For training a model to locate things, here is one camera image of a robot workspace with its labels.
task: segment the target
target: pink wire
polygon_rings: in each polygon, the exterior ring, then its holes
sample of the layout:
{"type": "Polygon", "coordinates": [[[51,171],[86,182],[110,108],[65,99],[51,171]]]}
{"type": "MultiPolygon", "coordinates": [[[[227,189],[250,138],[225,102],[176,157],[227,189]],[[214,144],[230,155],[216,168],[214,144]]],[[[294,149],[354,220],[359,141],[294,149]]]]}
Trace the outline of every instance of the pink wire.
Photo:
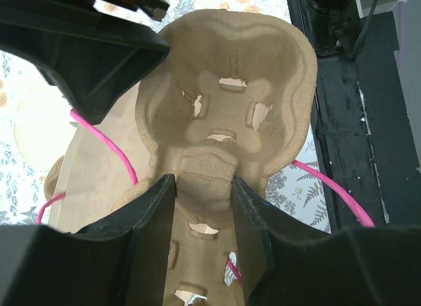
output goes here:
{"type": "MultiPolygon", "coordinates": [[[[93,127],[90,123],[88,123],[84,118],[82,118],[74,109],[70,111],[70,115],[74,118],[74,120],[77,123],[82,125],[88,131],[90,131],[93,135],[97,136],[99,140],[105,143],[105,145],[107,145],[112,151],[114,151],[118,155],[120,160],[123,162],[124,166],[127,168],[127,171],[129,172],[130,179],[132,180],[132,184],[136,185],[138,182],[136,172],[132,164],[130,164],[130,161],[128,160],[127,156],[122,152],[122,150],[118,148],[117,145],[114,142],[112,142],[112,140],[106,137],[106,135],[104,135],[102,132],[100,132],[95,127],[93,127]]],[[[366,211],[339,184],[337,184],[336,182],[334,182],[332,179],[328,178],[321,172],[318,172],[317,170],[305,165],[304,163],[298,160],[294,160],[292,164],[310,173],[311,175],[315,176],[316,178],[321,180],[323,183],[325,183],[327,186],[329,186],[331,189],[333,189],[333,191],[335,191],[342,198],[345,204],[348,205],[349,209],[358,218],[358,220],[363,226],[374,227],[374,223],[372,219],[368,216],[366,211]]],[[[46,204],[44,204],[39,210],[36,223],[41,224],[42,216],[44,215],[45,209],[48,206],[50,206],[54,202],[64,199],[65,197],[66,197],[66,192],[63,192],[61,194],[54,196],[46,204]]],[[[238,282],[242,283],[243,279],[241,277],[241,274],[240,272],[238,272],[238,269],[232,263],[230,258],[227,259],[226,265],[233,272],[238,282]]]]}
{"type": "Polygon", "coordinates": [[[72,109],[70,111],[70,116],[74,118],[74,120],[79,123],[79,125],[82,125],[84,128],[89,130],[93,135],[97,136],[99,140],[101,140],[105,145],[107,145],[112,151],[114,151],[120,160],[123,162],[124,166],[126,167],[127,171],[129,172],[130,179],[132,180],[132,184],[136,185],[138,183],[136,171],[134,170],[132,164],[130,163],[129,159],[126,157],[126,155],[122,152],[120,148],[117,147],[117,145],[112,142],[106,135],[104,135],[102,132],[97,130],[95,127],[93,127],[90,123],[88,123],[83,117],[81,117],[75,109],[72,109]]]}
{"type": "Polygon", "coordinates": [[[51,204],[53,204],[53,203],[55,203],[55,202],[57,202],[57,201],[60,201],[61,199],[64,199],[66,197],[66,192],[63,192],[63,193],[61,193],[61,194],[58,194],[58,195],[56,195],[56,196],[54,196],[52,199],[50,199],[46,204],[44,204],[44,205],[42,205],[41,206],[41,209],[39,210],[39,212],[38,212],[38,216],[37,216],[37,222],[36,222],[36,224],[37,225],[40,225],[41,224],[41,219],[42,219],[42,216],[44,216],[44,212],[45,212],[45,209],[48,207],[48,206],[50,206],[51,204]]]}
{"type": "Polygon", "coordinates": [[[374,223],[366,211],[338,183],[298,160],[294,160],[292,164],[303,169],[304,171],[307,171],[309,174],[315,176],[323,183],[325,183],[325,185],[327,185],[329,188],[333,189],[333,191],[335,191],[342,198],[345,204],[348,205],[351,212],[353,212],[353,214],[358,218],[363,226],[374,227],[374,223]]]}
{"type": "MultiPolygon", "coordinates": [[[[70,116],[74,118],[74,120],[90,131],[93,135],[97,136],[99,140],[101,140],[105,145],[107,145],[112,151],[114,151],[120,160],[123,162],[124,166],[126,167],[127,171],[129,172],[130,179],[132,180],[132,184],[136,185],[138,183],[136,171],[134,170],[132,164],[130,163],[127,156],[122,152],[117,145],[110,140],[106,135],[100,132],[98,129],[93,127],[90,123],[88,123],[83,117],[81,117],[74,109],[70,111],[70,116]]],[[[41,224],[42,216],[44,215],[45,209],[53,204],[54,202],[60,201],[66,197],[66,192],[63,192],[57,196],[54,196],[50,199],[46,204],[42,205],[41,209],[38,212],[36,223],[39,225],[41,224]]]]}
{"type": "Polygon", "coordinates": [[[242,283],[243,278],[241,277],[240,272],[238,272],[238,269],[235,267],[235,265],[232,263],[229,257],[226,260],[226,266],[234,273],[234,276],[235,278],[237,278],[238,282],[242,283]]]}

